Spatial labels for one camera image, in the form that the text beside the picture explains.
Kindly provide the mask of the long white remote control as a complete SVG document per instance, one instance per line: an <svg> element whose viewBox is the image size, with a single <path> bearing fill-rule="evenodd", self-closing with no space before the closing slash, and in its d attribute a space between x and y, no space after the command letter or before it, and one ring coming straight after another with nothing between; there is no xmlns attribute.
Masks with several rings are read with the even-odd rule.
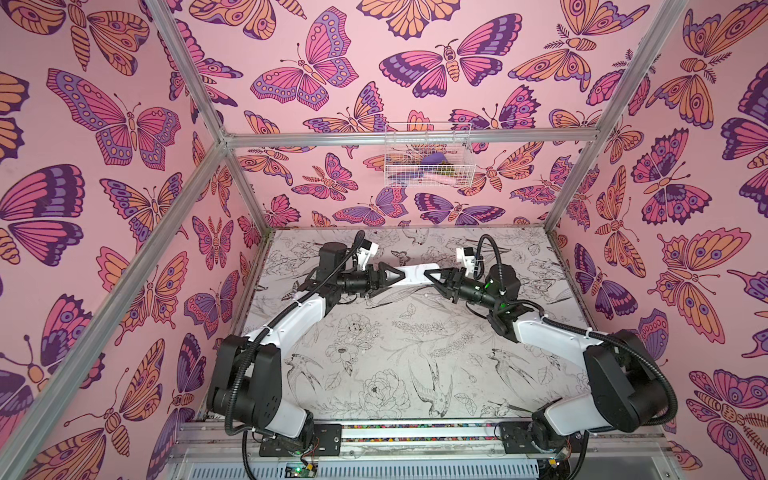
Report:
<svg viewBox="0 0 768 480"><path fill-rule="evenodd" d="M428 270L440 270L436 263L418 264L398 267L395 275L395 286L431 285L432 280L427 277Z"/></svg>

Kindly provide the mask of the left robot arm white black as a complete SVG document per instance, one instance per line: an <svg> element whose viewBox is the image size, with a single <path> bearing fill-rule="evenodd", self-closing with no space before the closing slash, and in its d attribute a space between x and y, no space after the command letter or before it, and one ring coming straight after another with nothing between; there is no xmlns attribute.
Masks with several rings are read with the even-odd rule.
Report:
<svg viewBox="0 0 768 480"><path fill-rule="evenodd" d="M373 250L373 244L361 235L350 247L339 242L324 244L317 266L282 311L248 334L223 340L206 408L224 417L228 436L259 432L299 439L311 433L310 412L284 398L282 355L343 296L373 296L407 279L401 268L367 263L363 257Z"/></svg>

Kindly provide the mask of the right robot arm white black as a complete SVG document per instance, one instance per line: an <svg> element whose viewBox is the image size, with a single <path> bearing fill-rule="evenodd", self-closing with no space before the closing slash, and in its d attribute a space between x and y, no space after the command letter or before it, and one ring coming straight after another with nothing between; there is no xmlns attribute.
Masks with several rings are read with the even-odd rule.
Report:
<svg viewBox="0 0 768 480"><path fill-rule="evenodd" d="M538 303L516 298L499 278L482 282L458 268L427 269L424 277L447 300L485 307L498 336L539 348L584 371L585 394L535 412L532 418L545 431L559 437L591 431L631 433L676 416L679 402L671 382L632 332L607 334L555 321Z"/></svg>

